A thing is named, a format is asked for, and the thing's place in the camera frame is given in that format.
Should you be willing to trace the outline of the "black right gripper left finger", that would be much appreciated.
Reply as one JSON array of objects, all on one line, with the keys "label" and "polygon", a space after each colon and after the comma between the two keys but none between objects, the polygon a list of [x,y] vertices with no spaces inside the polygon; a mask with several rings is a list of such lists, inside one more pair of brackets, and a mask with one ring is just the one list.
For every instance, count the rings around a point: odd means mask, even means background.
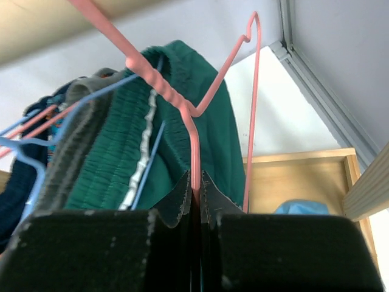
[{"label": "black right gripper left finger", "polygon": [[2,291],[191,291],[184,173],[150,210],[37,212],[1,259]]}]

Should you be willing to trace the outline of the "grey shorts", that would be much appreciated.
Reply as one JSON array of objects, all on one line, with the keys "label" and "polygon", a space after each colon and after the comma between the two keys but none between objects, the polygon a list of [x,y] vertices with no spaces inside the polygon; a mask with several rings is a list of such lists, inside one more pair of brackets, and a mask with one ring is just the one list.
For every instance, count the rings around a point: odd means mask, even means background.
[{"label": "grey shorts", "polygon": [[[90,77],[72,82],[65,95],[67,106],[118,82],[123,74],[124,71],[102,68]],[[62,140],[55,146],[44,184],[38,195],[36,210],[55,210],[64,207],[84,160],[106,120],[113,94],[111,91],[95,99],[72,119]]]}]

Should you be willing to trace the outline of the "green shorts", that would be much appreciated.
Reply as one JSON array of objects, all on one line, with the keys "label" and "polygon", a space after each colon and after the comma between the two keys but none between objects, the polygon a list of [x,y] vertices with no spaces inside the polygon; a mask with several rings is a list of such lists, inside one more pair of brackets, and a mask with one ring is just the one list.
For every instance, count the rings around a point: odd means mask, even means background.
[{"label": "green shorts", "polygon": [[[183,41],[150,47],[143,56],[160,66],[163,78],[193,105],[198,105],[217,75],[216,69]],[[151,87],[141,78],[119,87],[106,120],[89,151],[65,203],[66,209],[119,209],[140,159]],[[150,141],[164,123],[156,156],[143,187],[138,209],[150,209],[190,169],[190,138],[179,111],[156,97]],[[244,201],[246,176],[229,92],[221,84],[206,111],[195,118],[201,169],[237,206]]]}]

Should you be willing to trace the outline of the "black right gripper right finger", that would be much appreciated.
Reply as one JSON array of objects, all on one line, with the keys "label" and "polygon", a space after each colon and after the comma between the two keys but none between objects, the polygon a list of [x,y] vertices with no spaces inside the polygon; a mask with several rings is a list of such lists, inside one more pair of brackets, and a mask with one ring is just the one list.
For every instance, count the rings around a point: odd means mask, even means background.
[{"label": "black right gripper right finger", "polygon": [[204,291],[383,291],[362,233],[333,215],[245,214],[202,173]]}]

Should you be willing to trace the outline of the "patterned orange blue shorts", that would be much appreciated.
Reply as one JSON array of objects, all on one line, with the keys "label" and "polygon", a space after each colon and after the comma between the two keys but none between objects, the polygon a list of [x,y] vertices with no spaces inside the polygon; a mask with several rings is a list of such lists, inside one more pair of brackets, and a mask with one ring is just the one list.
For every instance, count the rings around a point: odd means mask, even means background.
[{"label": "patterned orange blue shorts", "polygon": [[[67,104],[66,104],[65,100],[66,100],[65,94],[59,94],[59,95],[54,96],[53,98],[51,98],[47,102],[48,105],[56,104],[56,106],[57,106],[51,113],[49,113],[47,115],[47,117],[46,117],[47,120],[50,120],[51,118],[57,116],[64,109],[67,108]],[[63,120],[64,120],[63,118],[56,120],[48,128],[48,140],[49,141],[51,141],[57,135],[58,130],[62,126]],[[48,148],[47,148],[47,164],[48,165],[50,164],[50,162],[52,160],[52,156],[53,156],[54,151],[55,151],[55,145],[48,146]]]}]

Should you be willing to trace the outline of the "navy blue shorts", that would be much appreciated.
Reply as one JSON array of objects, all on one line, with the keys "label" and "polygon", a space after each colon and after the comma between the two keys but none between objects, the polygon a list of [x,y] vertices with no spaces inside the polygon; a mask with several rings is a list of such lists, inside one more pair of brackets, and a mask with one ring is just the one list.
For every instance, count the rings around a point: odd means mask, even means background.
[{"label": "navy blue shorts", "polygon": [[[50,104],[51,97],[43,97],[38,102],[30,105],[25,113],[33,110],[44,110]],[[41,126],[46,121],[42,117],[29,128],[25,129],[21,137],[26,136],[31,131]],[[47,165],[47,147],[26,144],[22,146],[24,153],[33,159]],[[11,175],[7,181],[4,191],[1,193],[1,254],[4,252],[13,231],[17,227],[25,203],[29,198],[30,192],[36,179],[36,170],[34,167],[15,159]]]}]

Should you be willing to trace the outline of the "light blue wire hanger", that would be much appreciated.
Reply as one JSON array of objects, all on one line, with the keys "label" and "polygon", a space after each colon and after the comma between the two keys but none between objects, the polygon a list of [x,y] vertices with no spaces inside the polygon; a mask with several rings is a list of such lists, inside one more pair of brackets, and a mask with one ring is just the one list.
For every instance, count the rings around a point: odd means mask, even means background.
[{"label": "light blue wire hanger", "polygon": [[[1,138],[1,145],[4,147],[11,148],[13,151],[16,152],[17,159],[21,162],[28,164],[35,168],[36,170],[36,180],[34,182],[34,185],[32,187],[31,193],[29,195],[29,198],[27,199],[22,217],[25,218],[29,216],[33,211],[36,204],[36,201],[38,199],[38,195],[42,186],[42,183],[44,181],[45,175],[46,175],[46,167],[39,161],[34,160],[30,157],[28,157],[23,149],[23,145],[27,144],[35,144],[43,147],[49,147],[56,143],[58,143],[64,136],[64,133],[67,129],[67,127],[72,122],[72,119],[76,116],[76,114],[86,105],[91,104],[95,99],[99,99],[102,95],[107,94],[131,81],[136,79],[136,75],[132,75],[129,77],[126,77],[117,83],[114,83],[113,85],[109,85],[105,88],[102,88],[96,92],[93,92],[85,97],[83,97],[79,102],[73,104],[68,108],[70,111],[69,115],[65,118],[63,122],[63,126],[60,128],[58,134],[54,137],[51,141],[44,141],[41,139],[37,139],[35,137],[32,138],[25,138],[22,140],[14,141],[11,139],[8,139],[6,137]],[[142,178],[142,175],[144,173],[149,172],[150,170],[150,164],[153,161],[153,158],[156,154],[156,149],[159,145],[160,138],[162,135],[162,132],[164,130],[165,124],[163,123],[160,127],[160,130],[157,134],[156,142],[154,143],[154,146],[152,149],[149,148],[149,141],[150,136],[152,133],[152,121],[153,117],[156,111],[156,97],[157,92],[152,89],[150,91],[150,96],[148,98],[148,105],[150,106],[149,111],[147,112],[147,115],[145,116],[146,120],[146,128],[142,132],[142,140],[140,143],[140,159],[137,162],[136,171],[134,172],[133,176],[130,177],[129,181],[129,190],[126,193],[126,197],[123,199],[123,202],[119,206],[120,210],[125,210],[127,208],[130,208],[131,210],[134,210],[135,207],[132,206],[132,204],[136,205],[139,201],[140,191],[138,188],[143,188],[145,180]]]}]

